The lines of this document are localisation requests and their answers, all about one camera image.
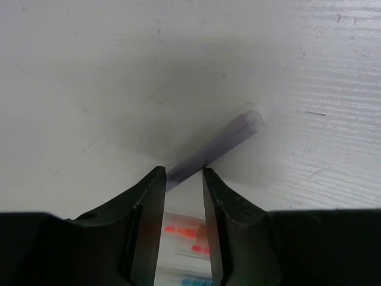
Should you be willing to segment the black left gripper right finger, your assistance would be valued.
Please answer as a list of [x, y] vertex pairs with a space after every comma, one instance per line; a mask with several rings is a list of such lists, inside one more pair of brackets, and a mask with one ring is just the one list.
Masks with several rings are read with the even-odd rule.
[[204, 168], [203, 197], [214, 285], [269, 285], [266, 213]]

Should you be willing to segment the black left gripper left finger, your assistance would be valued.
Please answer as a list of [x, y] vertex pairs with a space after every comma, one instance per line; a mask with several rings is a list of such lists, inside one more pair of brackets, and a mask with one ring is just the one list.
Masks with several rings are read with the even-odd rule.
[[83, 229], [79, 285], [153, 285], [165, 187], [165, 168], [155, 167], [133, 187], [73, 220]]

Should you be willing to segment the purple highlighter pen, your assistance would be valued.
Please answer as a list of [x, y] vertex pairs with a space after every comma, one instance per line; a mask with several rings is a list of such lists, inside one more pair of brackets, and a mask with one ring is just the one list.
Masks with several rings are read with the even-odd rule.
[[260, 132], [265, 126], [263, 117], [255, 110], [248, 110], [234, 117], [211, 140], [166, 173], [166, 191], [171, 191]]

